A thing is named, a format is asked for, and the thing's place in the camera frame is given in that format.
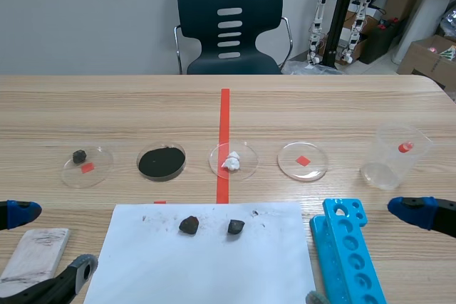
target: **black soil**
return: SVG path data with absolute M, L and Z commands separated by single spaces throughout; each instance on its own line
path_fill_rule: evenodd
M 166 177 L 180 169 L 184 162 L 184 152 L 176 147 L 163 147 L 146 152 L 141 157 L 138 169 L 149 177 Z

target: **glass petri dish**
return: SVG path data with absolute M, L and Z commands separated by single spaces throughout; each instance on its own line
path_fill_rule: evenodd
M 184 171 L 185 162 L 185 151 L 179 144 L 154 142 L 140 152 L 136 166 L 144 178 L 154 182 L 166 182 Z
M 239 155 L 239 170 L 229 171 L 222 168 L 222 164 L 226 158 L 219 162 L 219 153 L 226 156 L 236 152 Z M 217 145 L 209 155 L 209 165 L 212 171 L 222 178 L 229 178 L 232 180 L 246 179 L 252 176 L 258 167 L 258 155 L 246 142 L 229 142 Z
M 326 153 L 310 142 L 291 142 L 277 156 L 279 167 L 287 176 L 303 182 L 316 181 L 328 170 Z
M 113 155 L 102 147 L 85 147 L 87 157 L 84 162 L 75 164 L 73 153 L 64 164 L 61 173 L 62 181 L 72 188 L 88 188 L 103 181 L 113 166 Z

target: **hole in rack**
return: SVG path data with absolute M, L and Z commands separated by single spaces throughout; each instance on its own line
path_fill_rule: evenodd
M 365 295 L 363 300 L 364 304 L 378 304 L 378 301 L 371 295 Z
M 345 206 L 343 206 L 342 204 L 336 204 L 334 206 L 334 213 L 336 213 L 336 215 L 344 215 L 344 216 L 347 216 L 348 215 L 348 210 Z
M 346 236 L 345 238 L 343 238 L 343 245 L 350 251 L 354 251 L 358 248 L 359 243 L 352 236 Z
M 356 253 L 353 253 L 348 257 L 348 263 L 356 270 L 362 270 L 366 264 L 363 257 Z
M 351 233 L 353 230 L 353 224 L 347 219 L 342 219 L 338 222 L 339 228 L 344 231 L 344 233 Z
M 355 282 L 361 287 L 369 290 L 372 288 L 372 281 L 371 279 L 364 273 L 358 273 L 355 276 Z

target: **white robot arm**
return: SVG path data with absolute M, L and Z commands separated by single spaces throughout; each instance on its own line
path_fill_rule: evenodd
M 353 58 L 351 54 L 353 53 L 356 44 L 359 41 L 359 33 L 363 29 L 364 19 L 366 18 L 366 9 L 371 2 L 371 0 L 358 0 L 360 5 L 356 12 L 356 20 L 353 22 L 351 28 L 351 37 L 348 42 L 348 46 L 342 52 L 342 59 L 351 63 Z M 307 61 L 309 64 L 318 64 L 320 63 L 320 58 L 318 56 L 318 45 L 321 40 L 321 23 L 323 22 L 323 13 L 326 0 L 318 0 L 315 19 L 311 25 L 311 37 L 309 44 L 309 53 L 307 54 Z
M 353 58 L 351 54 L 354 52 L 356 45 L 360 38 L 360 32 L 363 30 L 364 20 L 366 19 L 366 9 L 372 0 L 359 0 L 358 10 L 356 12 L 356 18 L 351 26 L 350 39 L 348 45 L 342 51 L 342 60 L 347 63 L 352 63 Z
M 307 61 L 309 64 L 319 64 L 320 58 L 318 57 L 318 45 L 321 40 L 321 24 L 323 22 L 323 13 L 327 0 L 318 0 L 315 11 L 315 19 L 311 25 L 311 39 L 309 45 L 309 53 L 307 54 Z

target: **black dirt particle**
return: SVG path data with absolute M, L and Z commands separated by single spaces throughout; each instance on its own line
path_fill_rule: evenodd
M 240 220 L 231 220 L 228 225 L 228 233 L 237 235 L 242 232 L 245 223 Z
M 198 230 L 200 222 L 194 216 L 188 216 L 185 220 L 183 220 L 180 225 L 179 229 L 184 233 L 195 235 Z
M 84 162 L 87 158 L 86 151 L 84 150 L 78 150 L 73 152 L 73 163 L 74 164 L 80 164 Z

